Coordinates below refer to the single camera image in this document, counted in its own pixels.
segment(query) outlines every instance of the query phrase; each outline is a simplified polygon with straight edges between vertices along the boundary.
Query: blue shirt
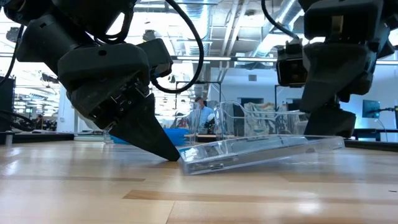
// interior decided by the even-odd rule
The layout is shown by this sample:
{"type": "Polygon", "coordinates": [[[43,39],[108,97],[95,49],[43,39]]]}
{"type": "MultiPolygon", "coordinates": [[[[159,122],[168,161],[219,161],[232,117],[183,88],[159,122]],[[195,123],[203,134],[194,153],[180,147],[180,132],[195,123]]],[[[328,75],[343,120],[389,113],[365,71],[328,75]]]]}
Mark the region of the blue shirt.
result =
{"type": "Polygon", "coordinates": [[[203,109],[200,111],[200,126],[203,126],[207,121],[207,117],[213,113],[214,110],[208,108],[207,106],[203,107],[203,109]]]}

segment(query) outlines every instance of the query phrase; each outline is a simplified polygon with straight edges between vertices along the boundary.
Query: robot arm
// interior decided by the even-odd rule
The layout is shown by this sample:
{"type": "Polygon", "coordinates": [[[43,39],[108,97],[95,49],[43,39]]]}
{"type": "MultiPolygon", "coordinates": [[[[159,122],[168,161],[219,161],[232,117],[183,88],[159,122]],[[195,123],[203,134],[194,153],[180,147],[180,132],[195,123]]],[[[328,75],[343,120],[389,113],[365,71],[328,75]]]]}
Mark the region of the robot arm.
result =
{"type": "Polygon", "coordinates": [[[67,90],[73,107],[101,129],[170,161],[179,153],[155,118],[149,83],[171,73],[161,39],[124,42],[136,0],[7,0],[6,16],[25,25],[20,62],[43,62],[67,90]],[[124,13],[123,27],[106,35],[124,13]]]}
{"type": "Polygon", "coordinates": [[[366,94],[379,58],[394,53],[389,34],[398,28],[396,0],[299,0],[304,34],[322,43],[293,40],[279,52],[284,86],[304,86],[300,110],[311,113],[305,134],[350,138],[355,114],[340,109],[351,94],[366,94]]]}

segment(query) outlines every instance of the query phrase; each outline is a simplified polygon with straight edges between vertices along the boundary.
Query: man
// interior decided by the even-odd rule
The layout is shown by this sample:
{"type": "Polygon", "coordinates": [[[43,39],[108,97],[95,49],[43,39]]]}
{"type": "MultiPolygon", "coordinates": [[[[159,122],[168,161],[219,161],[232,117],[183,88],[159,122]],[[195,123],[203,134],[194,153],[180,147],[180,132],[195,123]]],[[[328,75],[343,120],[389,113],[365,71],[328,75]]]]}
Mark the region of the man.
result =
{"type": "Polygon", "coordinates": [[[200,126],[203,127],[207,121],[207,117],[209,117],[210,114],[213,114],[214,110],[205,106],[205,102],[200,96],[195,99],[195,102],[199,103],[200,105],[200,126]]]}
{"type": "Polygon", "coordinates": [[[43,129],[43,116],[41,114],[37,115],[35,119],[36,122],[36,129],[43,129]]]}

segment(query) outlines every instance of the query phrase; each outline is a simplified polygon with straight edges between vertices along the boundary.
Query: desk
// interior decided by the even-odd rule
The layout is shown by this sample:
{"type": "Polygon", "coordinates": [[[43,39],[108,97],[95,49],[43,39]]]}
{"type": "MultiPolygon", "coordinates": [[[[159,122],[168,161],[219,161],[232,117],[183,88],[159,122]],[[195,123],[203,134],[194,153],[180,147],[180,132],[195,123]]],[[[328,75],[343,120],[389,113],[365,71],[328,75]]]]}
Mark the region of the desk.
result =
{"type": "Polygon", "coordinates": [[[128,145],[0,147],[2,224],[397,223],[398,154],[345,149],[186,176],[128,145]]]}
{"type": "Polygon", "coordinates": [[[376,141],[380,141],[381,133],[398,133],[398,129],[358,128],[354,130],[353,136],[355,140],[359,138],[374,138],[376,141]]]}
{"type": "MultiPolygon", "coordinates": [[[[4,142],[6,133],[0,133],[0,145],[4,142]]],[[[29,133],[29,134],[15,134],[12,138],[12,143],[30,143],[30,142],[50,142],[50,141],[69,141],[73,140],[74,134],[66,133],[29,133]]]]}
{"type": "Polygon", "coordinates": [[[198,134],[198,142],[208,143],[217,141],[217,136],[215,134],[198,134]]]}

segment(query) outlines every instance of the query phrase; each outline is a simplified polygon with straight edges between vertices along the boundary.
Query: blue bin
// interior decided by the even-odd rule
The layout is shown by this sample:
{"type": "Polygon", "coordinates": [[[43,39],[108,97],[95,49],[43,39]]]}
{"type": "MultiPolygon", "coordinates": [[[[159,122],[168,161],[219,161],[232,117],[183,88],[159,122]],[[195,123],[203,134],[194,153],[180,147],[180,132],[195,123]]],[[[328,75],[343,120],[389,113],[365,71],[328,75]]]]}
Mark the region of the blue bin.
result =
{"type": "Polygon", "coordinates": [[[187,129],[180,128],[165,128],[164,132],[174,146],[183,146],[185,142],[185,135],[189,133],[187,129]]]}
{"type": "MultiPolygon", "coordinates": [[[[174,146],[183,146],[185,142],[185,135],[189,133],[187,129],[180,128],[165,128],[164,132],[174,146]]],[[[115,136],[111,136],[111,139],[115,144],[129,144],[128,142],[123,141],[115,136]]]]}

